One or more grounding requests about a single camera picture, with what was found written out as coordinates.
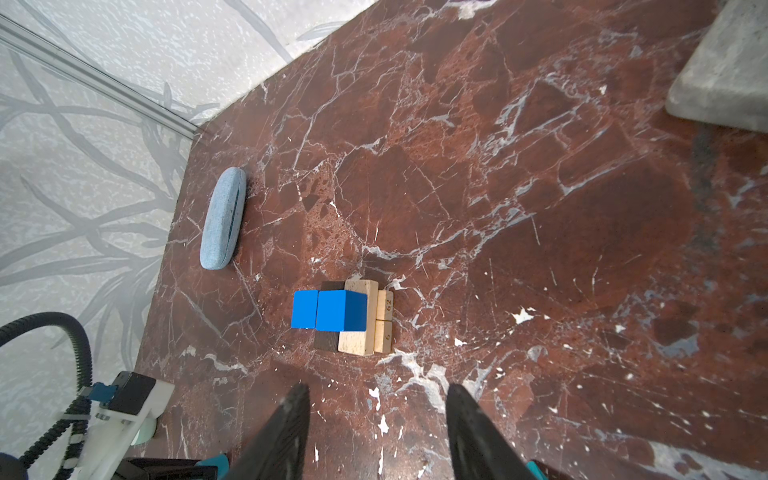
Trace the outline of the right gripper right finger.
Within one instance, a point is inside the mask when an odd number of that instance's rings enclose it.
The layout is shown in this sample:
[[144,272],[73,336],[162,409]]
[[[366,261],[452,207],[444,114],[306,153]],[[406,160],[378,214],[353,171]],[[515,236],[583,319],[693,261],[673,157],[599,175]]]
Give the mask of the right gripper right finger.
[[451,464],[456,479],[535,479],[460,384],[451,384],[446,398]]

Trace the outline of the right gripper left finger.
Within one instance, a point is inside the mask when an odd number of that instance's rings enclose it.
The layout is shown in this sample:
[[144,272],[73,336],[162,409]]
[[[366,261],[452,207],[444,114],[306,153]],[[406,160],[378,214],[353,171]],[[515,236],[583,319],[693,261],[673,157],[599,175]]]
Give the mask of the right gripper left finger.
[[310,414],[309,386],[297,383],[224,479],[302,479]]

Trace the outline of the teal cylinder block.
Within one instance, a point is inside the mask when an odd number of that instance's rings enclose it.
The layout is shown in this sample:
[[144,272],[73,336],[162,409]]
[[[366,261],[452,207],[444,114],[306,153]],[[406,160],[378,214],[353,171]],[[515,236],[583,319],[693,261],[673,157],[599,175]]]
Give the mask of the teal cylinder block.
[[229,458],[226,454],[220,454],[195,464],[201,469],[202,479],[222,480],[230,468]]

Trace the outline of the dark brown wood block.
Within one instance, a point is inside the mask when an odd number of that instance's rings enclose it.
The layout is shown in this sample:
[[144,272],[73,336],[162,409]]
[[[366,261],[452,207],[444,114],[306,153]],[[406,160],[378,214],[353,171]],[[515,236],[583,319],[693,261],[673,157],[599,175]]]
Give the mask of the dark brown wood block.
[[[344,281],[323,281],[320,285],[320,291],[335,291],[345,288]],[[339,342],[339,332],[315,331],[314,348],[327,352],[337,352]]]

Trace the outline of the light wood block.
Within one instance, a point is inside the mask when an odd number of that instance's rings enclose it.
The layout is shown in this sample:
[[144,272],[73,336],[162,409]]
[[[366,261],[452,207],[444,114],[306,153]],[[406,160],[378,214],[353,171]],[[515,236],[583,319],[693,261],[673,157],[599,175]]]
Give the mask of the light wood block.
[[349,279],[345,281],[348,291],[363,293],[367,296],[367,308],[364,332],[341,332],[338,351],[342,353],[369,356],[374,353],[374,336],[379,284],[375,280]]
[[379,290],[376,323],[374,329],[374,352],[390,354],[393,338],[393,292]]

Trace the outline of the blue cube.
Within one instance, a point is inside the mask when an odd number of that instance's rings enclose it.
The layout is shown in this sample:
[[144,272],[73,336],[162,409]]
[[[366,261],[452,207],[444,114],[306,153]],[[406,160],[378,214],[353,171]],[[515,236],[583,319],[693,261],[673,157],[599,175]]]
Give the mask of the blue cube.
[[291,315],[292,328],[316,328],[318,299],[318,290],[300,290],[294,293]]
[[316,329],[323,332],[364,332],[367,295],[349,290],[320,291]]

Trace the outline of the teal triangular roof block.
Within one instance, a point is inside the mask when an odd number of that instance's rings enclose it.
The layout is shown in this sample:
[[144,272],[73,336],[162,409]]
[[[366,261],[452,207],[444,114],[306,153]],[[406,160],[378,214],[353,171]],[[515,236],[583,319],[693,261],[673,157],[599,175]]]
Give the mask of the teal triangular roof block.
[[528,461],[526,464],[526,467],[536,480],[548,480],[547,476],[544,474],[544,472],[540,469],[540,467],[535,461],[533,460]]

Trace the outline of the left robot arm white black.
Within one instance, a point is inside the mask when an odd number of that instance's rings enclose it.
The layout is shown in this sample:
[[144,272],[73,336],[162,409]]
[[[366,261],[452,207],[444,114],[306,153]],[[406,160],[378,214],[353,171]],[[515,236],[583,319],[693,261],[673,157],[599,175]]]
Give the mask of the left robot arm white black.
[[36,464],[66,432],[50,469],[67,479],[72,467],[63,460],[80,455],[90,403],[79,395],[92,383],[91,349],[84,327],[61,312],[41,312],[1,327],[1,456],[18,463],[20,476],[35,479]]

